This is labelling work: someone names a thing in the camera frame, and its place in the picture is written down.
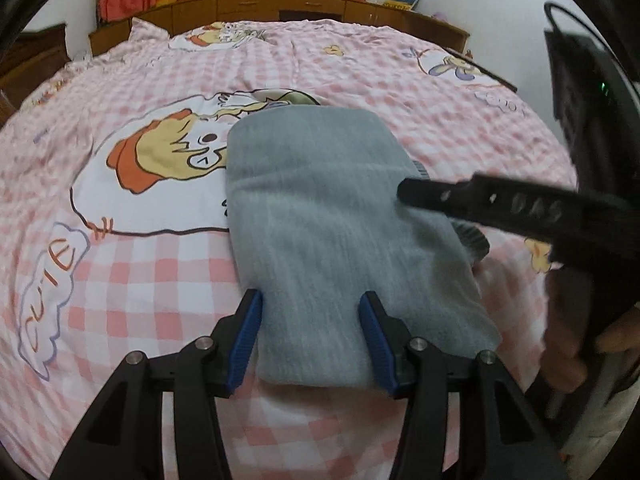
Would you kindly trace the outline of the person's right hand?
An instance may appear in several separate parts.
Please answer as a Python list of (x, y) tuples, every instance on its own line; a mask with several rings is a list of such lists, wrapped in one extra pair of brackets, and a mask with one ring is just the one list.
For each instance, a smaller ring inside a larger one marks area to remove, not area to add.
[[(578, 358), (582, 340), (565, 322), (564, 301), (560, 292), (560, 270), (546, 276), (548, 325), (544, 332), (544, 352), (540, 358), (541, 375), (549, 386), (572, 393), (588, 377), (588, 368)], [(597, 338), (600, 353), (639, 352), (639, 308), (632, 307)]]

